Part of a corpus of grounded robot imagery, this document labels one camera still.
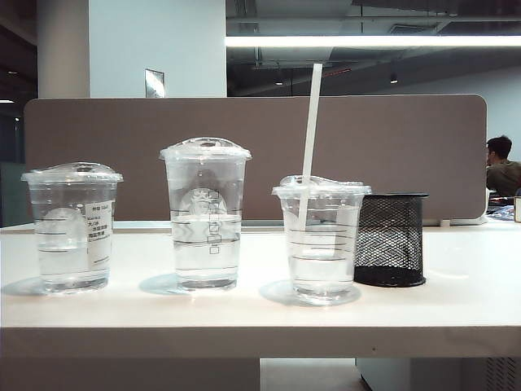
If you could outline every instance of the drinking straw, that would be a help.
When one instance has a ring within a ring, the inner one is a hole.
[[[305,231],[308,214],[309,183],[311,164],[313,163],[313,146],[315,144],[315,129],[317,128],[318,99],[320,98],[320,83],[322,82],[322,64],[313,65],[311,78],[311,94],[309,96],[308,129],[304,147],[304,165],[302,167],[302,184],[304,190],[300,196],[299,229]]]

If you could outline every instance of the label sticker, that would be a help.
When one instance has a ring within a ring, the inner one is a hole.
[[[114,200],[85,204],[90,270],[108,269],[112,246],[113,202]]]

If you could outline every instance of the ceiling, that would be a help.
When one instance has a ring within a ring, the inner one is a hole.
[[[227,35],[513,34],[521,0],[225,0]],[[37,97],[37,0],[0,2],[0,114],[22,116]],[[229,96],[308,94],[313,63],[328,94],[389,87],[521,64],[521,51],[229,48]]]

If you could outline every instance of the person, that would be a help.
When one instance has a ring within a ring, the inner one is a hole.
[[[508,160],[512,142],[505,135],[487,141],[487,188],[513,197],[521,180],[521,163]]]

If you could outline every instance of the desk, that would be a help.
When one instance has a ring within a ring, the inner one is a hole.
[[[2,231],[7,358],[521,356],[521,224],[425,228],[426,284],[326,308],[292,299],[282,232],[244,233],[237,288],[194,296],[164,290],[164,227],[116,230],[104,289],[38,295],[29,232]]]

